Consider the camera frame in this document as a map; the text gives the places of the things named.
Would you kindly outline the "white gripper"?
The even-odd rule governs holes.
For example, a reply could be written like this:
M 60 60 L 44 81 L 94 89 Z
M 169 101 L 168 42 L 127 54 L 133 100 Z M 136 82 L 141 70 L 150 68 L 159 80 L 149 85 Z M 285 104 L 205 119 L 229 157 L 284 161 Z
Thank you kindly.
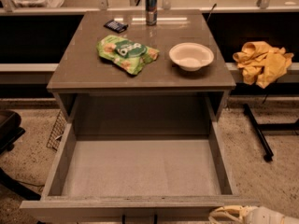
M 220 224 L 218 217 L 238 224 L 299 224 L 298 218 L 285 216 L 264 206 L 251 211 L 250 206 L 225 205 L 211 211 L 208 220 L 212 224 Z

